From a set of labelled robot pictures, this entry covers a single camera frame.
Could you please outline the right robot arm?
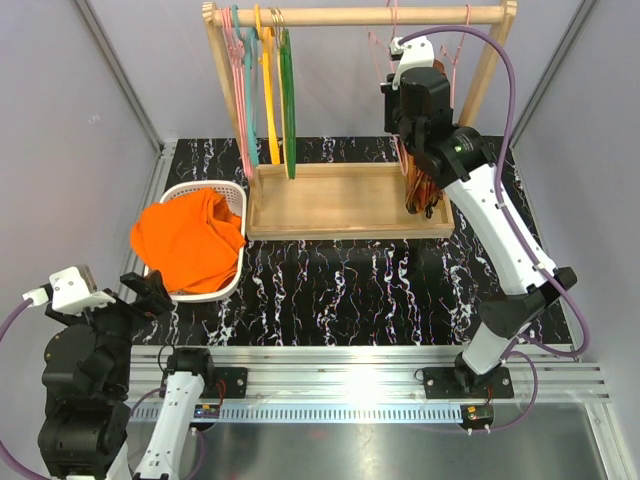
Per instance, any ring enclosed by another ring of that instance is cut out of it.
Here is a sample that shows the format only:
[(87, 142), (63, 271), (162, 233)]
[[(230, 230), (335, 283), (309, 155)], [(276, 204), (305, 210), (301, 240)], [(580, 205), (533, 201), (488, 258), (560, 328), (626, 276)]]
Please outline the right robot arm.
[(454, 123), (443, 73), (417, 67), (390, 74), (381, 92), (385, 131), (399, 136), (418, 169), (463, 213), (498, 276), (500, 293), (480, 304), (481, 324), (451, 369), (456, 389), (476, 396), (490, 386), (518, 335), (577, 276), (570, 267), (556, 266), (526, 228), (482, 135)]

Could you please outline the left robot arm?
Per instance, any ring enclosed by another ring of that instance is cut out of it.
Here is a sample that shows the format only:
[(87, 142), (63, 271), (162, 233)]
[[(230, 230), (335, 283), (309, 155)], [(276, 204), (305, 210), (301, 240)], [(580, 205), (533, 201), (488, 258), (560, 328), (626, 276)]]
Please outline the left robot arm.
[(39, 298), (47, 316), (64, 326), (44, 352), (46, 419), (38, 436), (45, 465), (57, 479), (177, 478), (196, 403), (217, 383), (208, 350), (175, 349), (151, 440), (138, 466), (129, 468), (133, 336), (169, 317), (173, 303), (158, 271), (127, 273), (120, 281), (136, 293), (134, 302), (98, 289), (85, 265), (52, 274)]

